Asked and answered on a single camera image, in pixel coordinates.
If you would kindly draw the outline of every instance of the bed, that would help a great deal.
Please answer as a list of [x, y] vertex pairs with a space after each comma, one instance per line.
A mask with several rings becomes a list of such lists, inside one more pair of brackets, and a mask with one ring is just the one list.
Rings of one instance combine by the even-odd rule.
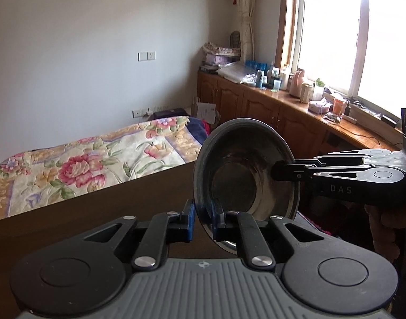
[[0, 219], [193, 162], [206, 138], [202, 121], [176, 116], [18, 153], [0, 164]]

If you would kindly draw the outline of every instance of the silver screw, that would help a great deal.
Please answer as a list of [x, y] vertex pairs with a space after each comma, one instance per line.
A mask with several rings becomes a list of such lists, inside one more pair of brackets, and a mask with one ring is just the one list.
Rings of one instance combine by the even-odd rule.
[[153, 257], [138, 257], [135, 259], [135, 265], [140, 267], [151, 267], [156, 264]]
[[258, 255], [257, 257], [252, 258], [252, 264], [259, 267], [266, 267], [273, 263], [270, 257], [266, 257], [265, 255]]

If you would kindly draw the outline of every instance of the cabinet door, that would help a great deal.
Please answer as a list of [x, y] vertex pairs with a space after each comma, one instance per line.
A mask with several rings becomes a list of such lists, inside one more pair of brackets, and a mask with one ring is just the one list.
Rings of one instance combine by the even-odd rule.
[[218, 76], [198, 72], [197, 97], [202, 103], [214, 103]]
[[244, 92], [242, 117], [250, 117], [276, 128], [279, 110], [280, 104], [271, 97], [250, 89]]
[[226, 79], [219, 78], [216, 89], [216, 110], [221, 114], [220, 123], [240, 116], [244, 88]]
[[277, 130], [297, 160], [317, 156], [325, 135], [322, 125], [286, 105], [281, 106]]

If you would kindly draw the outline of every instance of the window pane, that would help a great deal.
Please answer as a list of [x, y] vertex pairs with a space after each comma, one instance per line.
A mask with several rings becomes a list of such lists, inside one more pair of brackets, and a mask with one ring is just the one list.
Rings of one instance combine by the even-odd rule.
[[352, 79], [361, 0], [305, 0], [299, 68], [347, 92]]
[[370, 0], [358, 96], [398, 117], [406, 107], [406, 0]]

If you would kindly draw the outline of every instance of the metal bowl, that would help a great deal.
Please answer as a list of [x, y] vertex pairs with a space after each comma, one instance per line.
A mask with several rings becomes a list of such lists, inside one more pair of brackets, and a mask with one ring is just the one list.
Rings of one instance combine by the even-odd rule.
[[[205, 140], [194, 166], [194, 200], [199, 220], [211, 238], [211, 201], [223, 211], [251, 213], [263, 221], [271, 215], [294, 219], [300, 184], [274, 181], [276, 161], [294, 162], [284, 139], [267, 124], [240, 118], [220, 125]], [[218, 243], [236, 253], [232, 242]]]

